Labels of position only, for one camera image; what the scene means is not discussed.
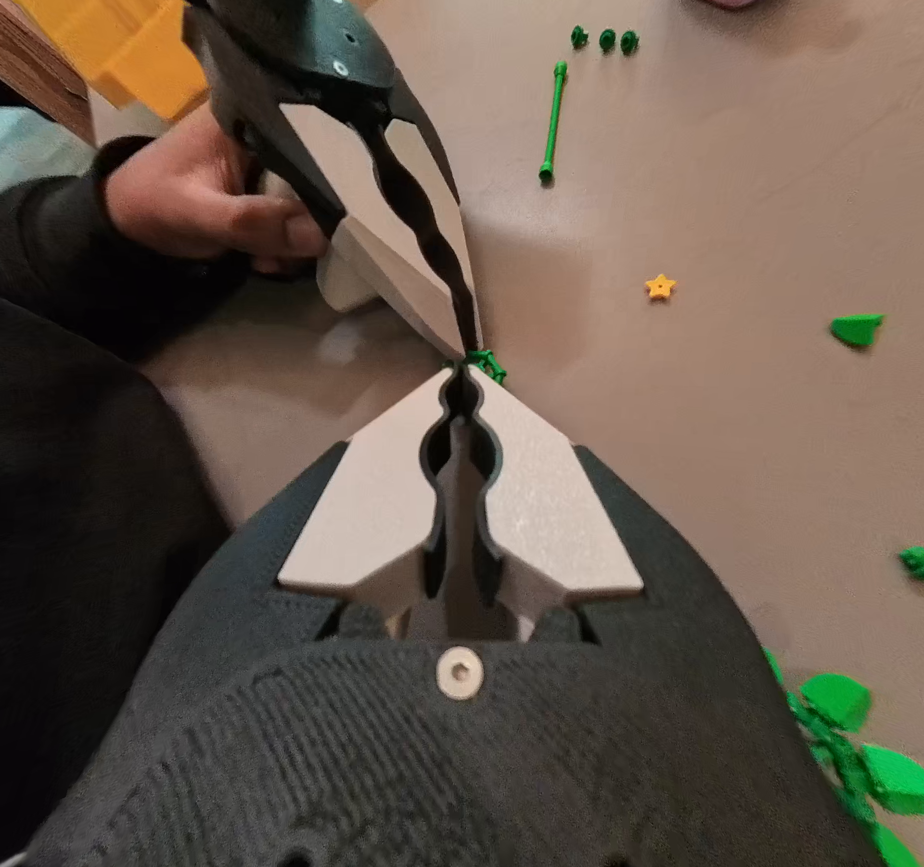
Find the green leaf piece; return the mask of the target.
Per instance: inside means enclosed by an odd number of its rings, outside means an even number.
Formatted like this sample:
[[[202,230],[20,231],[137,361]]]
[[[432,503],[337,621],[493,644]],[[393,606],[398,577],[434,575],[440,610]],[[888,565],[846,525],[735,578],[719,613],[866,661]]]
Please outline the green leaf piece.
[[[859,313],[839,316],[831,320],[829,332],[837,341],[851,349],[868,349],[877,340],[884,324],[881,313]]]

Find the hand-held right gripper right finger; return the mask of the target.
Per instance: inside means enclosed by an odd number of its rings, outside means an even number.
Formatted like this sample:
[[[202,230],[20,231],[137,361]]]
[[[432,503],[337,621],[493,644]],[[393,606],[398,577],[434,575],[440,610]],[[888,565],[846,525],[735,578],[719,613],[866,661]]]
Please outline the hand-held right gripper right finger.
[[[479,596],[525,642],[549,611],[640,596],[644,584],[575,446],[474,366],[464,368]]]

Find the person's black jacket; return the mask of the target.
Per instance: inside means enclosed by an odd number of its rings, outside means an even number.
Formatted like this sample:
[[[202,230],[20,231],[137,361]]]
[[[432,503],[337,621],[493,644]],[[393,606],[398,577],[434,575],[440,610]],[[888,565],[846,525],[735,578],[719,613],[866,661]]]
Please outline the person's black jacket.
[[[1,848],[85,769],[228,529],[155,386],[2,302]]]

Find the person's left hand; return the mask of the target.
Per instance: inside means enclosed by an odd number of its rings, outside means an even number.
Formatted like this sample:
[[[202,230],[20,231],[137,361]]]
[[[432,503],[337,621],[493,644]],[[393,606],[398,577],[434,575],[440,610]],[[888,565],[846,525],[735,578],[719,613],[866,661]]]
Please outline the person's left hand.
[[[297,200],[246,191],[248,154],[203,104],[107,176],[115,229],[164,255],[248,256],[263,274],[288,274],[322,257],[328,241]]]

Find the green spoked wheel piece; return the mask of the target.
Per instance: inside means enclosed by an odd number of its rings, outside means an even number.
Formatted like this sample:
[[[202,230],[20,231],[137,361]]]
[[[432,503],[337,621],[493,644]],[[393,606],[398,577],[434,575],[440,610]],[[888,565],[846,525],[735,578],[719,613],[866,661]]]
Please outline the green spoked wheel piece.
[[[481,372],[484,377],[502,387],[507,371],[500,365],[490,349],[475,349],[464,353],[459,360],[447,360],[442,369],[449,371],[446,382],[464,386],[471,379],[470,370]]]

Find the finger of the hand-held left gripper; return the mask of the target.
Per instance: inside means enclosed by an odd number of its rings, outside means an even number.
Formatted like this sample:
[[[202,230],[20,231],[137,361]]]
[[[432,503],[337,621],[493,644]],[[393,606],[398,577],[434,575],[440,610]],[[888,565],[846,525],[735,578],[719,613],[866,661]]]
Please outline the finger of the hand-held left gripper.
[[[280,109],[346,211],[317,267],[325,302],[348,313],[381,298],[437,349],[462,349],[449,288],[387,203],[360,135],[315,106]]]
[[[462,351],[467,354],[480,349],[483,337],[475,281],[453,189],[416,125],[394,119],[385,130],[385,140],[400,165],[421,188],[431,208],[433,225],[430,231],[439,235],[440,241],[428,238],[425,247],[439,247],[435,273],[450,292],[456,326],[461,329]]]

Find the yellow plastic bin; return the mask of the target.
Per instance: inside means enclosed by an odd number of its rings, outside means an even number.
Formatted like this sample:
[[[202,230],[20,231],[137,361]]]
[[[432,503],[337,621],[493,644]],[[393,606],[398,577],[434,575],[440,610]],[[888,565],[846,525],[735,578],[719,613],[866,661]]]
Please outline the yellow plastic bin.
[[[311,45],[328,0],[12,0],[112,107],[142,104],[176,121],[205,90],[242,86],[264,100],[285,89],[285,62]]]

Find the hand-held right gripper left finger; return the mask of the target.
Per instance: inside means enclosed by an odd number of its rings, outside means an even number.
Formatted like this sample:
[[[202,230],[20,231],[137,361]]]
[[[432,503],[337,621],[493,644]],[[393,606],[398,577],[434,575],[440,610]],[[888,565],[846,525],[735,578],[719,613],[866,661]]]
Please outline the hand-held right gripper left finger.
[[[402,638],[413,609],[435,597],[447,559],[454,418],[445,366],[357,431],[278,573],[288,592],[380,611]]]

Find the wooden furniture piece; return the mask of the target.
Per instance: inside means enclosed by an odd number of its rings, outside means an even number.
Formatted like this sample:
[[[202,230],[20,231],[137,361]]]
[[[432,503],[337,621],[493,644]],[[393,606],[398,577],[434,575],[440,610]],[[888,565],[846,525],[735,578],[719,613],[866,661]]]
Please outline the wooden furniture piece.
[[[2,104],[36,110],[95,143],[87,86],[12,1],[1,0]]]

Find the thin green rod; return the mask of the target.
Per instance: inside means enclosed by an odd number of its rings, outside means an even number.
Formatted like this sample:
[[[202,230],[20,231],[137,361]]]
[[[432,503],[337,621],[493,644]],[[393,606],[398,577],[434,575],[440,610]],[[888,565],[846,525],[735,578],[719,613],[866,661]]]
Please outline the thin green rod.
[[[568,74],[568,64],[565,60],[559,60],[553,70],[553,91],[548,132],[543,159],[539,167],[538,179],[540,184],[546,188],[552,184],[554,179],[554,162],[557,145],[557,136],[561,116],[562,101],[564,96],[565,84]]]

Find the green toy bush brown base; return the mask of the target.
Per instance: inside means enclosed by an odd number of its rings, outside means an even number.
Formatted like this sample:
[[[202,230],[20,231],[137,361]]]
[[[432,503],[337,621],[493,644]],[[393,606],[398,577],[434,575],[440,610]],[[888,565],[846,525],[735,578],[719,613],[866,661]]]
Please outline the green toy bush brown base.
[[[884,811],[922,818],[922,763],[899,751],[855,740],[872,711],[872,692],[838,673],[812,676],[790,690],[774,654],[768,649],[763,654],[841,808],[860,826],[885,865],[922,865],[878,815]]]

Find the person's left forearm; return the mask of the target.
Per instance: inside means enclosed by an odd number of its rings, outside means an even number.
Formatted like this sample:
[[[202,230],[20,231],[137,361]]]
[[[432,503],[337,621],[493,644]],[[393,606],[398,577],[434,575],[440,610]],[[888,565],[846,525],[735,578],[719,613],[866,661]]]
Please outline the person's left forearm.
[[[229,299],[243,255],[172,258],[122,236],[104,208],[106,178],[153,141],[100,149],[87,173],[29,180],[2,192],[2,362],[94,348],[126,362],[156,353]]]

